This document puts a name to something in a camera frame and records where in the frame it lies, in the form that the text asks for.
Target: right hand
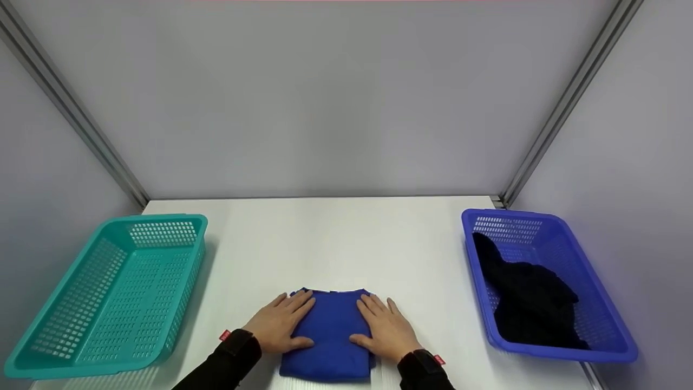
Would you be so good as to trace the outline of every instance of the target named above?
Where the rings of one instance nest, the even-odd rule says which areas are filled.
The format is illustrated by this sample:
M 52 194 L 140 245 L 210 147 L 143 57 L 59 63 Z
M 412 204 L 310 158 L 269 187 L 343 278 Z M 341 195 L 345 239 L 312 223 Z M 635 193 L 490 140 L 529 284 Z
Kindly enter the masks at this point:
M 388 298 L 385 306 L 377 295 L 363 294 L 361 299 L 356 301 L 356 306 L 371 328 L 373 338 L 364 334 L 352 334 L 349 337 L 352 343 L 395 364 L 413 350 L 423 349 L 416 340 L 414 329 L 399 312 L 392 299 Z

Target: black sleeve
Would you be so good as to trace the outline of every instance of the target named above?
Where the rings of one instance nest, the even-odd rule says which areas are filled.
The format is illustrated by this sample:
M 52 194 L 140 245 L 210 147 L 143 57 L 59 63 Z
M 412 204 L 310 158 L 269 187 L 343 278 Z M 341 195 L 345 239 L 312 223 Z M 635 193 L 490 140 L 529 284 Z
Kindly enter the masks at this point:
M 402 382 L 402 390 L 455 390 L 448 380 L 445 370 L 426 350 L 418 350 L 416 355 L 408 353 L 397 364 Z
M 236 329 L 173 390 L 235 389 L 261 356 L 260 344 L 252 333 Z

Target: plastic basket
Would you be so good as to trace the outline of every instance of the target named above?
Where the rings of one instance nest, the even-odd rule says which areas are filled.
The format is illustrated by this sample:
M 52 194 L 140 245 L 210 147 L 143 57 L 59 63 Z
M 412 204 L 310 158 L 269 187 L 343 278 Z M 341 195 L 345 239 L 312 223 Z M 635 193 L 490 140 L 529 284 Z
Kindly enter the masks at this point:
M 145 368 L 170 356 L 204 257 L 203 215 L 106 221 L 5 363 L 10 378 Z
M 489 343 L 512 353 L 580 362 L 633 362 L 638 348 L 564 220 L 550 214 L 469 209 L 462 213 L 466 252 Z M 498 333 L 493 312 L 498 296 L 486 285 L 472 238 L 493 240 L 507 262 L 540 264 L 555 272 L 579 297 L 575 330 L 591 350 L 511 343 Z

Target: black wrist strap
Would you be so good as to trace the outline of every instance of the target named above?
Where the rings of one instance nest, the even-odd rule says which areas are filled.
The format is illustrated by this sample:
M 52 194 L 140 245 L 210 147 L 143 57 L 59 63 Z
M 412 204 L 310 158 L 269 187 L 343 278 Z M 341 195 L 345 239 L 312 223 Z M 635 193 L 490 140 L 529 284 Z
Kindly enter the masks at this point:
M 403 390 L 415 389 L 424 378 L 448 377 L 433 355 L 425 349 L 417 349 L 405 355 L 397 364 L 397 370 L 402 376 L 400 387 Z
M 260 343 L 251 332 L 236 329 L 219 344 L 210 357 L 222 357 L 236 367 L 237 375 L 244 378 L 262 357 Z

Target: blue clothing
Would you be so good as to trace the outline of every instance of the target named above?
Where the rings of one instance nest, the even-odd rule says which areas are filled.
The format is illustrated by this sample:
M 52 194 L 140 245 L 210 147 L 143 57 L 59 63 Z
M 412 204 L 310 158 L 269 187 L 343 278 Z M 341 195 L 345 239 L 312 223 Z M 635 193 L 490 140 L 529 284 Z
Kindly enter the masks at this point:
M 315 306 L 292 334 L 312 339 L 311 348 L 281 357 L 279 375 L 315 382 L 366 382 L 375 360 L 368 350 L 349 341 L 354 333 L 371 336 L 356 301 L 368 291 L 315 291 Z

